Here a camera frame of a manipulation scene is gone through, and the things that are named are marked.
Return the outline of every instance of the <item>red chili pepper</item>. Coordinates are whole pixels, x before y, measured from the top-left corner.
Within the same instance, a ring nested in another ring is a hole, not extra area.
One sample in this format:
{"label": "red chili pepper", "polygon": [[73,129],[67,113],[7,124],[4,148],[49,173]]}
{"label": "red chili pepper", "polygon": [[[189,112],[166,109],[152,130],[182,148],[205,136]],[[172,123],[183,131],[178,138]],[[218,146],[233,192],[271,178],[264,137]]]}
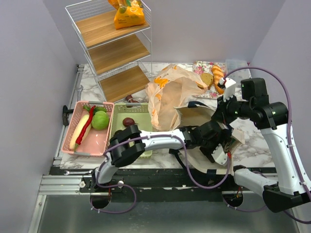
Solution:
{"label": "red chili pepper", "polygon": [[81,145],[83,136],[84,136],[84,134],[86,133],[86,129],[88,128],[88,126],[89,126],[90,123],[92,122],[94,109],[95,109],[95,105],[94,105],[94,106],[91,108],[91,110],[89,111],[88,120],[87,120],[86,124],[83,126],[83,128],[82,128],[82,130],[81,130],[81,133],[79,134],[79,136],[78,136],[78,138],[77,138],[77,140],[76,140],[76,145],[75,145],[75,147],[74,147],[74,150],[76,150],[77,147],[78,147],[79,145]]}

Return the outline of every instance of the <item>orange snack bag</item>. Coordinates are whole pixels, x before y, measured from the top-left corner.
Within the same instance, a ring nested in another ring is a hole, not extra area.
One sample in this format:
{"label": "orange snack bag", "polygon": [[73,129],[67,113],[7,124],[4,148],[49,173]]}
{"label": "orange snack bag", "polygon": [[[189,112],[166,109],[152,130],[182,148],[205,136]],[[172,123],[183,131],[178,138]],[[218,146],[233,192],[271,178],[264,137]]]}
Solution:
{"label": "orange snack bag", "polygon": [[110,3],[110,5],[112,5],[114,8],[118,10],[119,8],[118,0],[108,0],[108,2]]}
{"label": "orange snack bag", "polygon": [[119,9],[114,18],[116,29],[144,24],[145,16],[139,0],[118,0]]}

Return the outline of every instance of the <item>marble countertop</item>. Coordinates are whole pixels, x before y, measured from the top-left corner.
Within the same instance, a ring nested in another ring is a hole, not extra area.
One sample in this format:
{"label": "marble countertop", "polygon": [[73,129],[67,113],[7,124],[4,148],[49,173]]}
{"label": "marble countertop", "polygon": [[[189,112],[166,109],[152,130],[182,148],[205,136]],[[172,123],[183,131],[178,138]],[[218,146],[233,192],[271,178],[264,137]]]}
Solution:
{"label": "marble countertop", "polygon": [[[151,73],[151,64],[144,63],[146,69]],[[155,76],[159,71],[166,67],[168,63],[153,63],[152,75]],[[192,64],[177,64],[184,69],[192,71]],[[88,65],[85,65],[81,79],[81,85],[84,87],[81,100],[88,101],[104,101],[101,91],[99,90],[94,77]],[[236,90],[237,98],[241,98],[241,89]],[[148,97],[145,90],[139,91],[132,95],[139,102],[148,102]],[[203,102],[211,108],[216,109],[217,101],[215,99],[192,98]],[[235,165],[243,165],[246,167],[274,167],[272,157],[267,143],[263,139],[259,130],[250,120],[237,119],[231,123],[233,128],[237,128],[244,132],[245,144],[239,146],[234,154],[233,161]],[[93,169],[98,167],[103,157],[86,157],[73,156],[60,152],[59,157],[62,157],[61,169]],[[133,164],[125,168],[180,168],[181,166],[176,161],[173,155],[168,153],[168,149],[154,150],[152,156],[148,159],[138,159]]]}

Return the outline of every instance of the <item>clear plastic container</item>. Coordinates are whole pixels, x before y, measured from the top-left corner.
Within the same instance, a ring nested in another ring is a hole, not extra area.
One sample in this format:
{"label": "clear plastic container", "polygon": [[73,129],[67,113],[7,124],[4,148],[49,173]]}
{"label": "clear plastic container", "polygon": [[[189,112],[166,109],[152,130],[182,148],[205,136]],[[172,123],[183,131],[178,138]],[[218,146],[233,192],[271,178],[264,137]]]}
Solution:
{"label": "clear plastic container", "polygon": [[[227,67],[227,73],[231,72],[234,69],[248,66],[246,61],[236,60],[236,59],[226,59],[225,65]],[[236,81],[237,86],[241,87],[241,80],[249,79],[248,69],[242,69],[242,70],[236,71],[233,74],[231,74],[229,78]]]}

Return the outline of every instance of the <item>wooden shelf board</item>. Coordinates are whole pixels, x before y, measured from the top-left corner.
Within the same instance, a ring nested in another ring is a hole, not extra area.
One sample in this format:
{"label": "wooden shelf board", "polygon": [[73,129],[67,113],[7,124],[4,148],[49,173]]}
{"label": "wooden shelf board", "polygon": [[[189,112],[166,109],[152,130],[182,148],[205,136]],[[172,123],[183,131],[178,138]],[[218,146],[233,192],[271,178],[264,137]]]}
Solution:
{"label": "wooden shelf board", "polygon": [[88,48],[150,27],[146,22],[143,25],[116,30],[113,22],[116,12],[114,10],[76,22]]}
{"label": "wooden shelf board", "polygon": [[143,90],[148,83],[148,78],[139,66],[100,81],[107,102],[116,102],[128,95]]}
{"label": "wooden shelf board", "polygon": [[97,75],[150,55],[136,35],[89,50]]}

